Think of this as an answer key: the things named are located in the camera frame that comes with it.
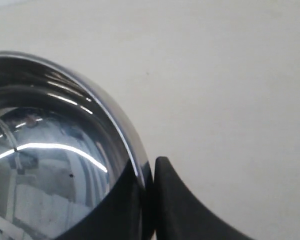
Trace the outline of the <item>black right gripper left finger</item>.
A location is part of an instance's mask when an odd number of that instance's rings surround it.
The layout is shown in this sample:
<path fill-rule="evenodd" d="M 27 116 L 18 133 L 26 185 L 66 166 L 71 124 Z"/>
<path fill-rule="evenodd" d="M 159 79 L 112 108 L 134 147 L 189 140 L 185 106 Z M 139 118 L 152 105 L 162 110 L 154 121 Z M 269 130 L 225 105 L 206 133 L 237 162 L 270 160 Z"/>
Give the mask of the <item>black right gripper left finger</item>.
<path fill-rule="evenodd" d="M 143 193 L 128 162 L 100 204 L 57 239 L 145 240 Z"/>

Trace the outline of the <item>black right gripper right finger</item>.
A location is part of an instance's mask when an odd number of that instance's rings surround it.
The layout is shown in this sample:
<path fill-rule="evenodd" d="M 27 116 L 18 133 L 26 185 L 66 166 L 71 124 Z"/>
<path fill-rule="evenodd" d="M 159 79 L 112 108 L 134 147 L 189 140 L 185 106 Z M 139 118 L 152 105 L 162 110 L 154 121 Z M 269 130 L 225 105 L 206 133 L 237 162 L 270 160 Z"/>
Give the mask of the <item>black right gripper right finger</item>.
<path fill-rule="evenodd" d="M 155 161 L 154 199 L 158 240 L 250 239 L 204 206 L 165 156 Z"/>

